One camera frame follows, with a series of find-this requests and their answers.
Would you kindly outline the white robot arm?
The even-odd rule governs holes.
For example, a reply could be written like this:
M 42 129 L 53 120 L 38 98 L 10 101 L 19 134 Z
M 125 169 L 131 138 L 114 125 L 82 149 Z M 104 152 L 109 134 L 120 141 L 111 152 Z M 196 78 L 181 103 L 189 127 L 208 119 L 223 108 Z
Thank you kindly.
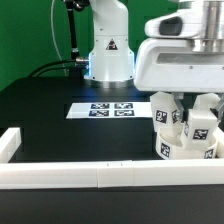
M 176 12 L 145 24 L 137 53 L 128 44 L 128 11 L 118 0 L 90 0 L 94 47 L 85 81 L 103 88 L 128 83 L 140 91 L 218 93 L 224 116 L 224 0 L 170 0 Z

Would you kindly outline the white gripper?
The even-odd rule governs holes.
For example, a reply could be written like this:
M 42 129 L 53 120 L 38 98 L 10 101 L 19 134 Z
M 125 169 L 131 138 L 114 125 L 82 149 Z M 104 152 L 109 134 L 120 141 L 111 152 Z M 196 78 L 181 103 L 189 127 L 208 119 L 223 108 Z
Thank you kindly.
M 140 91 L 224 92 L 224 8 L 180 9 L 145 24 L 148 38 L 137 54 L 134 84 Z M 184 122 L 183 93 L 173 93 Z M 224 94 L 216 106 L 224 114 Z

